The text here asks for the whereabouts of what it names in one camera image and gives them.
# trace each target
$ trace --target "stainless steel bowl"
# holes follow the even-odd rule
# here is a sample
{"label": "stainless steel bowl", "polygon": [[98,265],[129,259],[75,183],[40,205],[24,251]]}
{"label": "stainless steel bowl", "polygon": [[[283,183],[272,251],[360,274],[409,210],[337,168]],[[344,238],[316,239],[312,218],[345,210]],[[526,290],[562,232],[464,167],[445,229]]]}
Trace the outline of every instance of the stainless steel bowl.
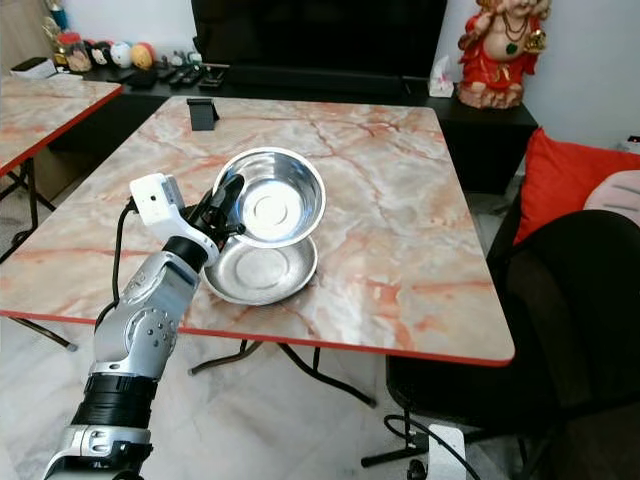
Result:
{"label": "stainless steel bowl", "polygon": [[243,223],[238,238],[257,248],[298,243],[318,226],[324,214],[325,189],[320,174],[301,155],[284,148],[263,147],[232,158],[216,179],[244,177],[244,188],[230,223]]}
{"label": "stainless steel bowl", "polygon": [[311,237],[282,248],[254,248],[236,238],[202,271],[204,282],[227,302],[279,302],[304,287],[316,271],[318,252]]}

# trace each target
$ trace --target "statue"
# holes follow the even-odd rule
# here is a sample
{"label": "statue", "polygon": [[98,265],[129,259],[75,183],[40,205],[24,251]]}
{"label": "statue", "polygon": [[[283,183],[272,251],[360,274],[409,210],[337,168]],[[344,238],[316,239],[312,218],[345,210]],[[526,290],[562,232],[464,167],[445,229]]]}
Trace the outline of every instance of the statue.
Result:
{"label": "statue", "polygon": [[540,20],[551,0],[476,0],[482,10],[471,17],[458,47],[463,79],[458,98],[476,108],[510,108],[522,101],[524,73],[533,75],[546,46]]}

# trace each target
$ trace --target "remote control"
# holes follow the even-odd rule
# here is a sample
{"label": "remote control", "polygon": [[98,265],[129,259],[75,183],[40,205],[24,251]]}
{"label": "remote control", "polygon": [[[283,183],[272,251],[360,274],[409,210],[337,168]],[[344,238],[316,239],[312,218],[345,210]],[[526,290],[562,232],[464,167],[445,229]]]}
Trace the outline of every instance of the remote control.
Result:
{"label": "remote control", "polygon": [[158,80],[161,82],[166,82],[177,72],[177,70],[173,67],[163,68],[158,70]]}
{"label": "remote control", "polygon": [[188,69],[179,71],[176,75],[169,80],[169,86],[171,88],[180,88],[182,86],[182,79],[189,73]]}
{"label": "remote control", "polygon": [[204,79],[198,84],[198,87],[203,90],[219,88],[225,73],[227,70],[224,68],[205,67]]}
{"label": "remote control", "polygon": [[182,85],[190,87],[191,85],[196,83],[198,80],[200,80],[200,77],[202,76],[203,73],[204,73],[204,70],[202,68],[200,68],[198,65],[194,65],[191,68],[191,70],[187,72],[187,74],[184,77],[182,77],[181,79]]}

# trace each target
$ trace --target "black cord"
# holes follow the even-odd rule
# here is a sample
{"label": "black cord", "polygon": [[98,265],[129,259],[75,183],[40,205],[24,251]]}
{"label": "black cord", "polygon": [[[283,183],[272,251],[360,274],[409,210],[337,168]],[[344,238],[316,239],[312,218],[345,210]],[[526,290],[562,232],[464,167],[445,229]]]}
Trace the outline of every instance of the black cord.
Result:
{"label": "black cord", "polygon": [[118,227],[116,229],[116,248],[113,252],[113,270],[111,273],[111,291],[113,293],[113,301],[109,303],[109,305],[104,307],[98,315],[95,326],[96,330],[104,320],[104,317],[107,315],[107,313],[115,308],[120,301],[120,292],[118,289],[118,273],[120,272],[120,252],[122,252],[122,231],[124,230],[124,220],[127,218],[129,212],[137,211],[138,209],[136,207],[136,202],[133,201],[132,197],[129,197],[129,201],[120,213],[120,217],[118,218]]}
{"label": "black cord", "polygon": [[432,432],[429,427],[426,427],[425,425],[421,424],[420,422],[417,422],[415,420],[413,420],[412,418],[405,418],[402,415],[387,415],[385,417],[385,419],[389,419],[389,420],[400,420],[402,422],[407,422],[410,425],[413,425],[416,428],[419,428],[420,430],[422,430],[424,433],[426,433],[427,435],[433,437],[440,445],[442,445],[444,448],[446,448],[449,453],[451,455],[453,455],[456,460],[458,460],[462,466],[464,468],[467,469],[467,472],[469,472],[469,474],[474,478],[474,480],[482,480],[480,478],[480,475],[477,474],[477,472],[473,469],[473,467],[471,465],[469,465],[469,463],[460,456],[460,454],[458,452],[456,452],[453,447],[451,447],[451,445],[449,445],[447,442],[445,442],[444,440],[442,440],[442,438],[440,438],[440,436],[436,435],[434,432]]}
{"label": "black cord", "polygon": [[133,198],[129,197],[127,205],[120,213],[118,218],[118,227],[116,230],[116,249],[113,252],[113,271],[111,274],[111,291],[113,292],[113,300],[116,305],[120,301],[120,291],[118,288],[118,273],[120,272],[120,252],[122,251],[122,230],[124,229],[124,220],[127,218],[129,212],[137,211],[136,202]]}

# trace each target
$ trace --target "table top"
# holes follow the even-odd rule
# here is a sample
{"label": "table top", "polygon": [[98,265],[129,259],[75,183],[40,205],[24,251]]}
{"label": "table top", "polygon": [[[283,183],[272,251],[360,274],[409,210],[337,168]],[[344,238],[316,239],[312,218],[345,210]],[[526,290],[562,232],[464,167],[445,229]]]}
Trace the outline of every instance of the table top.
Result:
{"label": "table top", "polygon": [[[498,366],[514,346],[438,119],[420,107],[220,98],[212,132],[192,132],[172,97],[87,178],[0,269],[0,314],[93,323],[110,301],[116,222],[129,181],[175,175],[187,204],[234,155],[289,148],[318,169],[327,208],[317,272],[267,307],[201,285],[194,334],[368,350]],[[121,288],[161,244],[132,216]]]}
{"label": "table top", "polygon": [[4,175],[122,91],[106,82],[57,75],[2,79],[0,175]]}

